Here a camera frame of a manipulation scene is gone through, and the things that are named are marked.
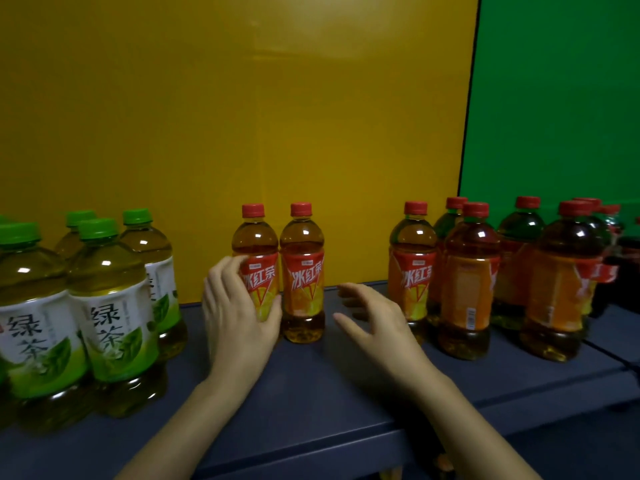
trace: plastic bottle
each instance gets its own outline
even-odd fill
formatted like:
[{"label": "plastic bottle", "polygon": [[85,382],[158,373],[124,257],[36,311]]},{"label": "plastic bottle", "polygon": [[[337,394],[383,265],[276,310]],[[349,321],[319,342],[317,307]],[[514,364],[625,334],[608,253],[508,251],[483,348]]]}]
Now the plastic bottle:
[{"label": "plastic bottle", "polygon": [[311,204],[291,204],[293,220],[280,235],[284,281],[282,333],[297,344],[324,334],[324,235],[311,220]]},{"label": "plastic bottle", "polygon": [[447,211],[436,221],[433,230],[438,236],[436,245],[436,261],[433,264],[433,275],[429,284],[427,298],[427,321],[437,326],[440,321],[440,303],[442,301],[442,282],[445,266],[444,241],[453,228],[462,222],[462,206],[468,201],[467,197],[447,197]]},{"label": "plastic bottle", "polygon": [[258,320],[265,321],[278,294],[278,236],[264,221],[264,205],[245,203],[244,223],[232,240],[234,255],[249,255],[240,268],[246,290],[253,300]]},{"label": "plastic bottle", "polygon": [[98,411],[125,417],[166,391],[149,281],[114,219],[82,221],[84,247],[68,265],[69,292],[98,382]]},{"label": "plastic bottle", "polygon": [[519,330],[529,301],[534,243],[545,223],[538,215],[540,197],[519,196],[516,210],[500,223],[500,268],[495,281],[491,323]]},{"label": "plastic bottle", "polygon": [[147,270],[159,334],[160,360],[171,359],[184,350],[188,340],[175,286],[171,242],[151,225],[153,218],[149,209],[125,210],[122,220],[126,230],[120,241],[138,253]]},{"label": "plastic bottle", "polygon": [[65,262],[39,241],[35,223],[0,226],[1,361],[20,425],[43,433],[84,418],[94,397]]},{"label": "plastic bottle", "polygon": [[95,219],[95,212],[92,210],[75,210],[67,213],[67,227],[69,232],[53,248],[62,259],[71,259],[76,252],[82,249],[83,243],[80,241],[78,224],[87,219]]},{"label": "plastic bottle", "polygon": [[591,208],[585,201],[560,202],[560,220],[549,224],[537,243],[520,340],[548,360],[575,357],[583,338],[582,310],[604,250],[588,219]]},{"label": "plastic bottle", "polygon": [[427,336],[427,297],[438,240],[426,217],[427,202],[405,202],[404,219],[389,237],[389,298],[400,306],[419,342]]},{"label": "plastic bottle", "polygon": [[500,237],[486,222],[489,204],[467,202],[460,222],[445,241],[438,343],[444,352],[475,360],[489,350],[489,317],[500,263]]}]

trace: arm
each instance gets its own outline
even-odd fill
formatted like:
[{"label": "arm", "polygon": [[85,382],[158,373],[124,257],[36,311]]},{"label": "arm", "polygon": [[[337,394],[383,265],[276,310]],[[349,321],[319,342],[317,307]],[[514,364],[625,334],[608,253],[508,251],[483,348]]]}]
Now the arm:
[{"label": "arm", "polygon": [[429,361],[395,303],[364,285],[344,284],[339,293],[347,306],[364,307],[372,333],[343,314],[333,315],[336,322],[409,393],[427,416],[460,475],[467,480],[540,478],[452,380]]},{"label": "arm", "polygon": [[246,257],[223,258],[205,280],[203,311],[213,366],[169,422],[126,464],[117,480],[191,478],[220,430],[260,377],[278,339],[282,310],[273,300],[266,322],[238,276]]}]

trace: green tea label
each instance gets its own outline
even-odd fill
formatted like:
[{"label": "green tea label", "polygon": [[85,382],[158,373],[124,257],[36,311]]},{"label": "green tea label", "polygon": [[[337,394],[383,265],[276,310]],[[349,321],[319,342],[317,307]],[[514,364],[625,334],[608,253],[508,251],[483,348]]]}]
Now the green tea label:
[{"label": "green tea label", "polygon": [[67,291],[0,306],[0,367],[21,399],[53,394],[89,368]]},{"label": "green tea label", "polygon": [[147,280],[102,296],[73,296],[93,375],[123,381],[148,369],[158,357],[158,333]]},{"label": "green tea label", "polygon": [[151,284],[151,301],[154,306],[154,320],[158,332],[169,330],[180,321],[180,305],[178,291],[175,289],[173,275],[173,257],[160,262],[146,264],[149,284]]}]

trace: forearm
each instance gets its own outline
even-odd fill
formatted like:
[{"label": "forearm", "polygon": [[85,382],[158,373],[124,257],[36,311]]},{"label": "forearm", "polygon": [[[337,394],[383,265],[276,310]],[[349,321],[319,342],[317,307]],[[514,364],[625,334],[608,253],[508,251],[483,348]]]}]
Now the forearm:
[{"label": "forearm", "polygon": [[466,480],[540,480],[540,476],[443,374],[415,391],[449,458]]},{"label": "forearm", "polygon": [[117,480],[190,478],[220,430],[242,404],[242,397],[209,380],[199,384],[164,428],[124,467]]}]

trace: left hand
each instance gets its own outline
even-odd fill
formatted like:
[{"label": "left hand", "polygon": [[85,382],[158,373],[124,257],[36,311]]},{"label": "left hand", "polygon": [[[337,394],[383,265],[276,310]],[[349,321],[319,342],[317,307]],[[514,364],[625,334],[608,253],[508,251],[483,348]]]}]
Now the left hand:
[{"label": "left hand", "polygon": [[224,257],[204,281],[203,309],[211,372],[206,381],[232,388],[245,398],[264,370],[280,333],[281,297],[273,299],[265,322],[238,274],[247,256]]}]

